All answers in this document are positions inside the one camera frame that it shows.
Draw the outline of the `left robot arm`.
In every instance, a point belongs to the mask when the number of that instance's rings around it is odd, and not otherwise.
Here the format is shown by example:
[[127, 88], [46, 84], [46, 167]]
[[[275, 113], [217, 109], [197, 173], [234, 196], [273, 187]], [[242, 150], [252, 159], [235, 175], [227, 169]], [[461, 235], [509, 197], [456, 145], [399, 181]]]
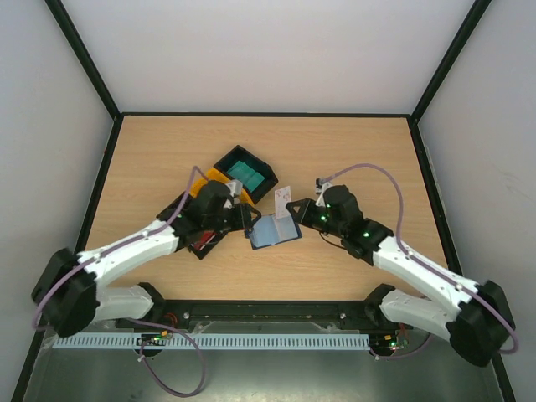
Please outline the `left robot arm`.
[[67, 338], [93, 322], [149, 316], [156, 297], [145, 286], [109, 285], [140, 265], [195, 245], [207, 232], [253, 229], [261, 214], [238, 200], [240, 188], [236, 180], [209, 180], [196, 195], [183, 193], [148, 226], [121, 240], [77, 254], [56, 251], [31, 293], [37, 305], [33, 324], [44, 319]]

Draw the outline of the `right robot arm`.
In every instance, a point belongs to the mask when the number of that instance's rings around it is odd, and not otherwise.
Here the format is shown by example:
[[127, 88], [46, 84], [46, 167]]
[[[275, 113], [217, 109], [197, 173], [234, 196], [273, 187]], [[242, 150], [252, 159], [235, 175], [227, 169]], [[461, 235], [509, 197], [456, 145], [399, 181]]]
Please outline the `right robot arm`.
[[479, 284], [447, 270], [411, 249], [390, 228], [363, 216], [358, 200], [344, 185], [326, 185], [318, 199], [286, 206], [293, 220], [322, 235], [339, 238], [354, 258], [399, 277], [421, 297], [392, 286], [377, 290], [365, 307], [376, 328], [397, 322], [446, 340], [457, 354], [485, 367], [515, 328], [504, 290], [493, 281]]

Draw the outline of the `dark blue card holder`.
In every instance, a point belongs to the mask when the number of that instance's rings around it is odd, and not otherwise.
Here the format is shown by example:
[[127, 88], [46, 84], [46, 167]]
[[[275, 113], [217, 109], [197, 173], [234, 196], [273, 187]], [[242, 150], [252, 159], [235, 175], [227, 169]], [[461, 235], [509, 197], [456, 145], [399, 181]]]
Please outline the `dark blue card holder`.
[[253, 250], [298, 240], [302, 237], [299, 225], [288, 215], [277, 219], [274, 214], [263, 215], [251, 229], [245, 231]]

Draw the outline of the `white VIP card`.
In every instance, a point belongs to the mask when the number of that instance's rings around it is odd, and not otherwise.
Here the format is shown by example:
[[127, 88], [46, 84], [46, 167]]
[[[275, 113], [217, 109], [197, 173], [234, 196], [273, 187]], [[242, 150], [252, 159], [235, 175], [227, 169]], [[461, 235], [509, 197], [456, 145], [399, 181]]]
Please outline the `white VIP card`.
[[285, 186], [278, 188], [274, 192], [275, 201], [275, 219], [284, 219], [289, 217], [291, 213], [287, 210], [286, 206], [291, 202], [291, 187]]

